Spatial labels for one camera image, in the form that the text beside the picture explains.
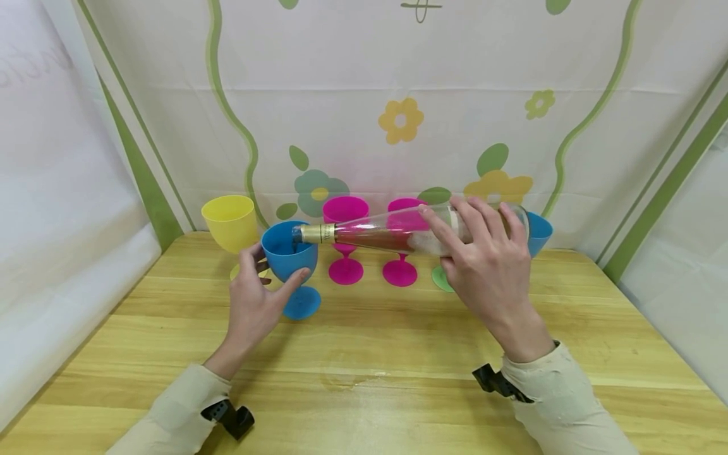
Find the glass bottle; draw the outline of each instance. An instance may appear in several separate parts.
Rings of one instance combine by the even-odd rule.
[[[526,209],[520,205],[508,204],[518,219],[526,227],[529,235],[529,218]],[[498,210],[498,204],[490,204]],[[430,206],[433,212],[450,226],[463,243],[471,243],[472,235],[455,207],[449,204]],[[510,236],[510,226],[501,215],[506,233]],[[420,216],[417,207],[396,212],[367,216],[344,223],[319,225],[300,225],[293,227],[294,243],[344,243],[364,248],[392,251],[402,254],[429,254],[431,256],[450,256],[450,251],[432,233],[430,226]]]

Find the pink goblet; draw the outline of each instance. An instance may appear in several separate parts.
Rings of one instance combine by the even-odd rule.
[[[326,223],[343,223],[369,215],[369,204],[360,197],[332,197],[323,205],[323,220]],[[349,255],[357,248],[353,245],[334,243],[333,247],[344,255],[328,268],[328,276],[338,285],[353,285],[364,276],[364,267]]]
[[[401,197],[400,199],[391,201],[387,210],[395,212],[397,210],[417,207],[423,204],[426,205],[427,203],[414,197]],[[387,228],[408,229],[414,231],[426,231],[430,229],[427,222],[422,219],[417,212],[393,213],[387,219]],[[398,261],[387,262],[381,270],[381,274],[384,275],[384,279],[390,285],[404,288],[417,281],[417,269],[415,269],[412,264],[408,263],[406,258],[406,254],[400,254]]]

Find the black wrist strap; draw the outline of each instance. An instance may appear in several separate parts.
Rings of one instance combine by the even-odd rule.
[[[480,388],[486,392],[497,392],[504,397],[514,397],[522,403],[533,403],[534,401],[526,397],[523,392],[518,390],[516,386],[511,384],[500,371],[493,371],[490,363],[486,363],[477,370],[472,372],[475,380],[480,384]]]
[[[203,409],[200,414],[211,422],[221,423],[225,430],[237,440],[242,438],[256,423],[253,413],[248,408],[241,406],[235,411],[235,407],[228,399],[218,401]]]

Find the wooden table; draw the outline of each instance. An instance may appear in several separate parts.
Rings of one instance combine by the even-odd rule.
[[[203,454],[538,454],[511,403],[470,371],[501,349],[454,294],[430,279],[388,285],[394,255],[359,249],[364,278],[338,286],[321,247],[308,320],[284,320],[234,382],[256,417],[238,444],[221,429]],[[191,362],[223,338],[235,258],[206,233],[175,242],[0,437],[3,454],[99,454]],[[580,253],[544,251],[531,297],[597,396],[644,454],[728,454],[728,410],[601,270]]]

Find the green wavy line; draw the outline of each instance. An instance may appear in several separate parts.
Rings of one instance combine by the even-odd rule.
[[[223,28],[223,13],[220,7],[220,0],[208,0],[210,5],[210,33],[207,35],[207,47],[205,50],[205,59],[207,61],[207,75],[210,78],[210,85],[213,87],[215,93],[215,99],[220,105],[220,109],[225,113],[228,121],[242,136],[248,151],[250,152],[250,161],[248,162],[248,168],[245,171],[245,188],[248,190],[248,196],[253,200],[253,204],[256,206],[256,217],[258,222],[265,228],[269,228],[270,225],[263,217],[261,208],[258,206],[258,200],[256,198],[256,190],[253,187],[253,173],[256,171],[258,165],[258,144],[253,139],[253,135],[250,131],[242,124],[240,119],[237,118],[235,112],[232,110],[230,103],[228,103],[225,91],[223,90],[222,80],[220,79],[220,66],[218,62],[218,50],[220,47],[220,34]]]
[[[544,218],[547,218],[551,214],[554,205],[556,205],[558,198],[561,196],[563,182],[566,178],[563,170],[563,159],[566,156],[566,152],[569,150],[569,146],[572,142],[574,142],[574,139],[576,139],[577,136],[581,134],[603,111],[604,106],[612,97],[612,93],[614,93],[614,88],[617,86],[617,84],[620,83],[622,74],[624,73],[624,70],[627,66],[627,61],[629,60],[629,56],[632,51],[632,31],[635,23],[635,18],[637,17],[637,10],[639,9],[641,3],[642,0],[632,0],[630,2],[630,5],[627,7],[627,14],[625,15],[624,23],[622,24],[622,47],[620,49],[620,56],[617,58],[617,64],[614,67],[612,77],[607,83],[604,92],[602,92],[601,97],[597,100],[591,112],[589,112],[589,114],[587,114],[587,116],[581,121],[581,123],[579,123],[573,130],[571,130],[569,134],[566,135],[566,137],[563,139],[563,142],[558,147],[555,160],[556,185],[554,186],[553,192],[551,193],[551,197],[549,198],[548,202],[546,202],[546,208],[544,208],[543,212],[541,213],[541,216],[543,216]]]

